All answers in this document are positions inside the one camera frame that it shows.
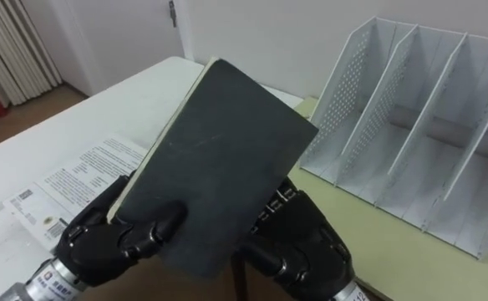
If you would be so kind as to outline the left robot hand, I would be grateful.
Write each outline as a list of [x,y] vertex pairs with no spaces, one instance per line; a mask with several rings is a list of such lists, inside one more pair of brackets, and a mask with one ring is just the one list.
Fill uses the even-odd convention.
[[129,182],[119,176],[66,227],[55,249],[80,282],[97,287],[116,279],[139,260],[156,255],[187,217],[183,202],[165,202],[145,222],[111,222],[109,209]]

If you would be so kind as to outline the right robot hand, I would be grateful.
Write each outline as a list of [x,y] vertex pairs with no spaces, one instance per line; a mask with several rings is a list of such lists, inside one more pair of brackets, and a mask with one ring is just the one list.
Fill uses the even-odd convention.
[[236,253],[296,300],[340,300],[353,259],[310,196],[285,178]]

